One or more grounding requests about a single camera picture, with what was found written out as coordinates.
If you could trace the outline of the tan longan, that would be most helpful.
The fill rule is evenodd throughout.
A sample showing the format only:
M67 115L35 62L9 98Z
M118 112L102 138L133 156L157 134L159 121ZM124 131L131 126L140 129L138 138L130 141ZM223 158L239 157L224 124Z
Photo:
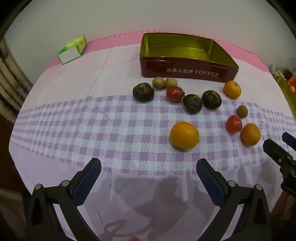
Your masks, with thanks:
M162 77L155 77L152 80L152 85L155 89L163 89L165 87L165 81Z
M170 87L175 87L178 86L178 82L175 78L167 78L165 80L165 87L170 88Z

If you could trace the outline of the orange plastic bag clutter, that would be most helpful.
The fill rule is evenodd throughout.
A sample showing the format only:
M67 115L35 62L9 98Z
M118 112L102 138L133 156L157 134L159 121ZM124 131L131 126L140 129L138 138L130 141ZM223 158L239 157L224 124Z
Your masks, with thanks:
M289 80L286 82L288 88L296 96L296 75L294 74Z

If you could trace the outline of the green tissue box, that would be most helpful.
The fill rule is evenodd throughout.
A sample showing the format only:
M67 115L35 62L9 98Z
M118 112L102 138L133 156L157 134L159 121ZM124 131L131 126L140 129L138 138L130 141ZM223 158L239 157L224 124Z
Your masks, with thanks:
M66 64L81 57L87 47L85 36L77 37L67 43L57 54L60 62Z

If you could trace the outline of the gold tin lid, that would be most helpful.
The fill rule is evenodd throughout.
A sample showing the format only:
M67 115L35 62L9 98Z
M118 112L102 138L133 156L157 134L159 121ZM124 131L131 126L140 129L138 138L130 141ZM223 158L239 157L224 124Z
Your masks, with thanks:
M285 96L286 101L291 110L295 111L295 95L290 90L289 86L287 85L286 81L282 77L278 77L277 83Z

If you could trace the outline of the dark brown fruit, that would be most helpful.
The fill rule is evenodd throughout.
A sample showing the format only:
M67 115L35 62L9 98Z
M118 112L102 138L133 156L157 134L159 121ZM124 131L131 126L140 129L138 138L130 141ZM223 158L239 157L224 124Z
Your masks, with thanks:
M136 85L132 93L134 99L140 102L148 102L154 98L154 89L146 82Z
M202 95L203 105L210 110L218 109L222 104L221 96L214 90L207 90Z
M196 94L188 94L183 98L183 105L190 114L197 114L202 109L202 101Z

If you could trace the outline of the orange mandarin with stem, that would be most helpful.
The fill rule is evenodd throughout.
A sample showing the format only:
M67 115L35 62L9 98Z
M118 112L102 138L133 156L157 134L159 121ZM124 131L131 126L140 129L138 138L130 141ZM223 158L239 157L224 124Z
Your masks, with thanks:
M225 83L223 91L231 99L238 99L241 96L241 87L232 80Z

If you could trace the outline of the green longan lone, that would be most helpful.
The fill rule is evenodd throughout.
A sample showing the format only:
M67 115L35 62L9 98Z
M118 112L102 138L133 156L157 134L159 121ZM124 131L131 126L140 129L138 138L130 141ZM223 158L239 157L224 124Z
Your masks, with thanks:
M236 112L240 118L246 118L248 116L248 109L244 105L240 105Z

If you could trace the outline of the pink purple checkered tablecloth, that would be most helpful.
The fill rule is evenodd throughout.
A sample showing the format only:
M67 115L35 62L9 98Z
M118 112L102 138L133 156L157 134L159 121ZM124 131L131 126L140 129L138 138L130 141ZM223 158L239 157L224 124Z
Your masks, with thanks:
M90 41L82 57L65 65L54 60L43 72L9 144L27 189L56 186L97 157L102 172L79 211L101 240L197 240L218 211L196 174L201 158L241 186L261 184L273 207L281 193L278 165L262 142L246 147L225 128L244 104L249 114L242 122L256 124L262 140L281 144L284 132L295 134L295 119L266 65L221 42L239 65L235 81L242 94L236 101L223 95L216 111L190 115L164 91L149 103L133 99L133 88L151 81L140 73L141 38L135 32ZM194 148L171 143L179 122L198 129Z

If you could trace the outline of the bamboo chair frame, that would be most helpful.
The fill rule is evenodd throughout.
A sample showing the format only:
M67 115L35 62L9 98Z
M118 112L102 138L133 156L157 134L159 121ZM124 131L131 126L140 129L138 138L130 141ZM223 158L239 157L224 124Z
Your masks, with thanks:
M1 117L14 125L33 84L16 63L5 39L1 40L0 83Z

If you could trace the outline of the large orange front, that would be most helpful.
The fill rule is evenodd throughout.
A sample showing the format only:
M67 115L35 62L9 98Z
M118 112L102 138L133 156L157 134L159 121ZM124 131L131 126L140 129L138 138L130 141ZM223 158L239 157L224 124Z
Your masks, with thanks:
M176 123L170 131L170 141L180 149L192 149L199 142L199 131L191 123Z

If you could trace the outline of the red tomato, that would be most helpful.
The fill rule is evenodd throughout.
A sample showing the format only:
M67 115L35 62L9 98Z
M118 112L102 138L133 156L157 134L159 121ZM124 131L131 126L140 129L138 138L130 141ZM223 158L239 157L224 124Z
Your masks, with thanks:
M167 89L166 98L170 102L180 102L184 96L184 92L180 87L173 86Z
M232 115L226 121L226 130L229 133L238 133L242 129L242 121L237 115Z

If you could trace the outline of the red toffee tin box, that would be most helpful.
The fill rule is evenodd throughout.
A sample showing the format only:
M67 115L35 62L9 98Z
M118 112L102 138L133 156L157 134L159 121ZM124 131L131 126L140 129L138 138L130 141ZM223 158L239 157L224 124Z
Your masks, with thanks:
M143 77L173 77L225 83L239 66L216 41L186 34L145 33L140 46Z

